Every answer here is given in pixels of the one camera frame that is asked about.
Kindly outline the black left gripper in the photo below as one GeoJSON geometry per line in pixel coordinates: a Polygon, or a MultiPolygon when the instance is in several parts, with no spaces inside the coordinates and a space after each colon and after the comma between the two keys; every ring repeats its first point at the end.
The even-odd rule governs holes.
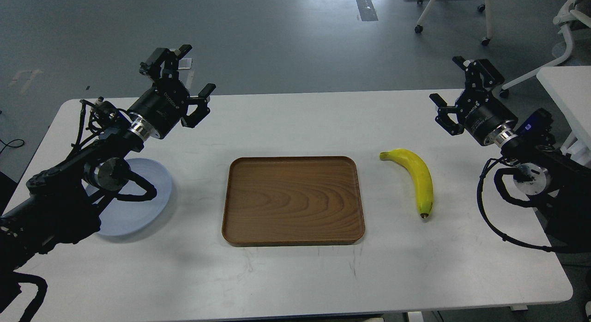
{"type": "Polygon", "coordinates": [[[216,84],[208,83],[196,96],[189,96],[188,89],[179,79],[179,62],[191,50],[192,45],[183,44],[179,49],[156,48],[141,62],[139,73],[152,81],[131,107],[129,114],[140,116],[152,128],[151,136],[162,140],[181,122],[184,128],[194,128],[209,115],[209,101],[216,84]],[[158,91],[163,82],[179,82],[181,88],[158,91]],[[195,105],[192,113],[187,113],[188,105],[195,105]]]}

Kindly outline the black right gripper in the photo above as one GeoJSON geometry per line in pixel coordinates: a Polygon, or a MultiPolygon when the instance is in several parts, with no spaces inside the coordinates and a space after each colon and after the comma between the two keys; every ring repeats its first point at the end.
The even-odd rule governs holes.
{"type": "Polygon", "coordinates": [[[464,71],[464,90],[468,93],[458,97],[458,107],[449,106],[438,93],[431,93],[429,98],[437,107],[435,122],[450,135],[460,135],[467,130],[479,145],[490,145],[490,133],[502,125],[515,128],[518,121],[503,103],[488,94],[504,84],[505,78],[488,59],[468,60],[454,56],[452,61],[464,71]],[[458,114],[458,122],[454,122],[450,114],[458,114]]]}

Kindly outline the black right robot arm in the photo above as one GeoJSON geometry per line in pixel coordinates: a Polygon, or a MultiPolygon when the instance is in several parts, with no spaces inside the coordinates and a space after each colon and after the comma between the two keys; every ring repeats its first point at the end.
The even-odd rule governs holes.
{"type": "Polygon", "coordinates": [[[504,78],[492,63],[460,55],[452,61],[464,72],[464,90],[454,105],[431,93],[430,99],[437,106],[435,122],[450,135],[467,131],[479,145],[496,145],[501,152],[500,158],[486,162],[479,176],[476,201],[482,219],[503,241],[522,248],[554,253],[590,252],[590,169],[553,147],[551,114],[538,109],[517,126],[517,116],[493,95],[504,78]],[[492,224],[482,193],[485,177],[496,164],[504,165],[494,174],[501,198],[514,206],[540,210],[547,220],[545,233],[563,242],[563,246],[526,243],[492,224]]]}

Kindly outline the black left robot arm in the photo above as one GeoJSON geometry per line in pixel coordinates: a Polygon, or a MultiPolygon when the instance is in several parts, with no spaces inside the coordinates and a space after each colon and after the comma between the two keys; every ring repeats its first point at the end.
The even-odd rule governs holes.
{"type": "Polygon", "coordinates": [[[140,152],[150,137],[164,139],[178,123],[194,128],[210,113],[215,84],[206,84],[192,96],[179,78],[179,63],[191,50],[190,44],[154,50],[139,68],[152,85],[129,109],[103,97],[80,101],[78,135],[70,153],[31,177],[26,183],[29,198],[1,216],[2,310],[21,294],[21,284],[34,284],[36,295],[20,317],[31,321],[48,286],[42,277],[17,272],[18,268],[57,244],[76,244],[98,232],[99,216],[113,200],[156,198],[157,188],[133,172],[125,156],[140,152]]]}

